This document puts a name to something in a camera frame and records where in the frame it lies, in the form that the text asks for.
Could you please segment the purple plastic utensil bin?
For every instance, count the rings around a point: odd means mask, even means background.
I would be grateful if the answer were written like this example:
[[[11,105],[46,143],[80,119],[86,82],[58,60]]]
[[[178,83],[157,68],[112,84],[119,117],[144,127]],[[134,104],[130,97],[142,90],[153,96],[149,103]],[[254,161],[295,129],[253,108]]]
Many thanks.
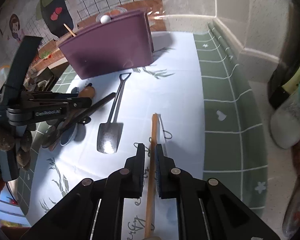
[[[153,62],[146,9],[113,16],[107,23],[94,23],[58,47],[82,80]]]

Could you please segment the blue plastic spoon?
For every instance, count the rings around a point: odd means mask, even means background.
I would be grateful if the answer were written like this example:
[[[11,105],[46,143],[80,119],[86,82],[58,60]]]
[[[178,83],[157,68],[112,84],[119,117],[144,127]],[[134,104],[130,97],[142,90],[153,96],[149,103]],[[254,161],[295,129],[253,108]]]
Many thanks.
[[[76,114],[71,120],[73,120],[75,117],[79,116],[84,110],[85,110],[85,108],[83,108],[82,111],[79,114]],[[71,141],[74,140],[76,133],[77,133],[77,124],[75,124],[75,126],[71,127],[69,130],[65,131],[61,135],[60,145],[65,146],[65,145],[69,144]]]

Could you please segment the wooden rice paddle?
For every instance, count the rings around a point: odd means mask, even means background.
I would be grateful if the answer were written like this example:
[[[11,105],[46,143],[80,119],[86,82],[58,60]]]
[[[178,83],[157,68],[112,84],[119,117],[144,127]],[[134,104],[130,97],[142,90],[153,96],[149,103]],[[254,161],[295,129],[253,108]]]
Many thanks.
[[[92,86],[87,86],[85,88],[83,88],[82,91],[80,91],[80,93],[78,94],[78,97],[79,98],[90,98],[92,99],[95,95],[95,89],[92,87]],[[51,144],[49,146],[49,151],[53,151],[55,146],[57,145],[60,137],[61,137],[61,129],[63,129],[70,121],[71,119],[76,115],[76,114],[79,114],[81,111],[82,111],[83,108],[75,108],[75,109],[72,109],[69,113],[69,115],[67,116],[66,120],[64,121],[63,125],[61,126],[60,129],[58,129],[58,133],[55,137],[55,141],[53,142],[53,144]]]

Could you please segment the black handled dark spoon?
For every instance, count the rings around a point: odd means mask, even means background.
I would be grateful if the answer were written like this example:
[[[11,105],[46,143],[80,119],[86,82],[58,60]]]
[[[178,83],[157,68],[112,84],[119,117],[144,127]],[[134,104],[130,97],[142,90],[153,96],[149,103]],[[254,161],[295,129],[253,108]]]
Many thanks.
[[[65,127],[61,129],[57,129],[53,132],[51,132],[45,139],[44,143],[48,146],[53,144],[57,139],[67,130],[69,130],[71,127],[75,126],[75,124],[82,124],[86,125],[89,122],[91,122],[91,118],[89,116],[80,117],[77,116],[73,120],[71,120]]]

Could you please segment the white ended utensil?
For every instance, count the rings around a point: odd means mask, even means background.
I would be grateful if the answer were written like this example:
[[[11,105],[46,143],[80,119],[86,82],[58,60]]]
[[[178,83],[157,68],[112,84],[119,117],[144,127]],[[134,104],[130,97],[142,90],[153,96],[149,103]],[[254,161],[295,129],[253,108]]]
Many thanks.
[[[111,21],[111,17],[109,15],[103,15],[100,18],[100,23],[105,24]]]

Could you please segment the grey metal shovel spoon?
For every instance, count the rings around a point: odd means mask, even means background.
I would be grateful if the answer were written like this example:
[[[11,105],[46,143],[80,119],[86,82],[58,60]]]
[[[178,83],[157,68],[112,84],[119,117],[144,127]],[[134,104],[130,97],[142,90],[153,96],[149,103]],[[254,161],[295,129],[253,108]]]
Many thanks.
[[[117,109],[118,100],[126,81],[131,76],[131,73],[122,73],[119,75],[120,84],[117,89],[108,120],[105,123],[100,123],[97,135],[97,150],[104,154],[114,154],[117,152],[123,124],[114,121],[115,111]]]

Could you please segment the white green patterned table mat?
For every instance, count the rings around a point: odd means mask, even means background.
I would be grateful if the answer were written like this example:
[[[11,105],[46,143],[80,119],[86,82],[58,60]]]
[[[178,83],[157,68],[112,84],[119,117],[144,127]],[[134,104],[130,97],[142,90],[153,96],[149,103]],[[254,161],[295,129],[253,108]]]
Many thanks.
[[[109,239],[110,220],[86,226],[74,198],[65,213],[53,208],[82,180],[100,180],[123,168],[138,144],[150,155],[152,115],[159,116],[158,142],[177,167],[194,178],[218,179],[261,217],[267,195],[267,154],[257,105],[240,65],[215,29],[203,34],[153,34],[155,60],[123,72],[127,81],[113,122],[117,150],[97,149],[100,124],[111,104],[79,126],[74,140],[52,151],[43,148],[49,126],[37,125],[34,163],[19,178],[20,207],[31,225],[27,239]]]

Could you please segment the teal capped salt shaker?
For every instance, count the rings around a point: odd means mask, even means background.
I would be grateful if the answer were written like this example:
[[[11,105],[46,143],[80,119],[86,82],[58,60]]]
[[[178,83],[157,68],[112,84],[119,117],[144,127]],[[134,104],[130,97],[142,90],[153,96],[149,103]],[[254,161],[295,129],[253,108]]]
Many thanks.
[[[288,149],[300,141],[300,83],[271,116],[269,127],[273,141],[280,148]]]

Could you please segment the dark soy sauce bottle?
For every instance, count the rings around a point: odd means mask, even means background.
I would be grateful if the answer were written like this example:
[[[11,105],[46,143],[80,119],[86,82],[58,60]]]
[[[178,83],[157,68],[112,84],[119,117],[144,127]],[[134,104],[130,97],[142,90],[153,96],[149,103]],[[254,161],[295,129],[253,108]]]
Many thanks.
[[[288,8],[287,36],[279,57],[279,64],[267,83],[268,101],[278,109],[290,94],[283,88],[300,68],[300,5],[292,0]]]

